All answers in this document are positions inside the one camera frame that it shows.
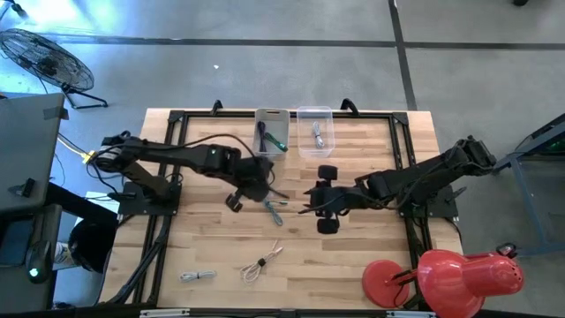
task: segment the concrete floor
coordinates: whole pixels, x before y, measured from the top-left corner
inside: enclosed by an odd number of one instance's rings
[[[149,107],[328,105],[344,97],[362,110],[407,110],[397,50],[360,47],[160,45],[159,39],[395,40],[388,0],[20,0],[38,22],[13,12],[0,30],[22,27],[54,35],[90,67],[91,94],[106,110],[71,110],[61,132],[86,149],[127,129],[139,132]],[[407,42],[565,43],[565,2],[531,0],[396,0]],[[142,45],[70,44],[61,34],[151,38]],[[527,134],[563,112],[565,55],[561,50],[407,49],[418,110],[430,110],[441,149],[473,134],[502,157]],[[0,59],[0,91],[41,94],[39,81]],[[48,86],[50,92],[57,89]],[[106,191],[65,148],[57,148],[75,193]],[[60,177],[58,167],[53,175]],[[466,253],[513,241],[535,245],[530,219],[509,171],[462,178],[457,199]],[[65,216],[66,239],[74,217]],[[487,300],[489,309],[563,316],[565,254],[521,258],[526,285],[516,295]],[[56,300],[91,305],[100,276],[83,269],[58,275]]]

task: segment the wooden table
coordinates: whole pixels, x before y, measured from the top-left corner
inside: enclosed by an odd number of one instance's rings
[[[140,137],[163,142],[170,109],[147,110]],[[439,154],[431,113],[409,111],[411,137],[418,162]],[[277,226],[260,203],[242,200],[240,213],[224,200],[234,191],[221,180],[184,175],[181,206],[173,219],[162,272],[159,307],[375,309],[363,294],[360,278],[375,260],[410,267],[404,223],[394,211],[352,210],[340,218],[335,235],[316,231],[314,215],[297,212],[314,186],[321,164],[339,167],[337,185],[351,186],[355,177],[371,171],[394,169],[388,123],[378,119],[335,119],[335,150],[329,158],[304,159],[298,155],[296,120],[291,119],[289,152],[275,162],[274,187],[290,196],[290,204],[277,207],[284,226]],[[252,144],[252,118],[192,118],[187,141],[215,133],[232,133]],[[398,129],[399,140],[403,134]],[[173,140],[177,140],[178,131]],[[229,138],[211,140],[241,148]],[[405,158],[404,143],[400,142]],[[143,163],[156,174],[158,164]],[[101,301],[114,296],[139,263],[147,217],[135,216],[116,236],[102,289]],[[461,253],[456,231],[443,219],[430,220],[435,248]],[[284,250],[262,271],[253,285],[245,285],[239,269],[257,261],[279,240]],[[217,277],[180,283],[185,271],[215,270]],[[153,269],[148,271],[148,295]]]

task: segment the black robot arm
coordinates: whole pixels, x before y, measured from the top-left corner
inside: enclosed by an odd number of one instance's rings
[[[440,190],[462,176],[483,176],[490,173],[496,159],[482,141],[469,136],[451,149],[431,159],[402,170],[377,171],[355,179],[355,185],[332,186],[337,168],[320,166],[316,186],[310,194],[310,204],[299,213],[314,211],[321,217],[318,231],[336,233],[338,216],[354,208],[399,209],[410,203],[424,205]],[[388,204],[397,199],[395,206]]]
[[[164,177],[153,176],[138,160],[180,165],[209,178],[219,178],[237,188],[226,199],[226,204],[238,212],[243,195],[253,201],[262,201],[272,189],[268,184],[273,167],[267,158],[241,157],[238,148],[216,144],[195,147],[171,146],[132,137],[129,132],[104,138],[101,151],[94,159],[95,166],[105,172],[119,172],[143,189],[151,201],[168,201],[173,195],[172,184]]]

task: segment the red desk lamp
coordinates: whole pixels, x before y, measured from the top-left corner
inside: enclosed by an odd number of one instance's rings
[[[511,260],[516,247],[508,244],[497,252],[465,255],[431,250],[419,260],[418,268],[403,271],[393,261],[374,261],[363,273],[363,290],[373,303],[385,308],[401,306],[414,280],[427,305],[440,317],[472,317],[485,297],[509,295],[524,286],[524,276]]]

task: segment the clear plastic container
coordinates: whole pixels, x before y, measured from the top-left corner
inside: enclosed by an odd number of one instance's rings
[[[318,123],[323,147],[317,147],[314,123]],[[297,109],[298,153],[303,158],[325,158],[335,148],[334,118],[328,106],[302,106]]]

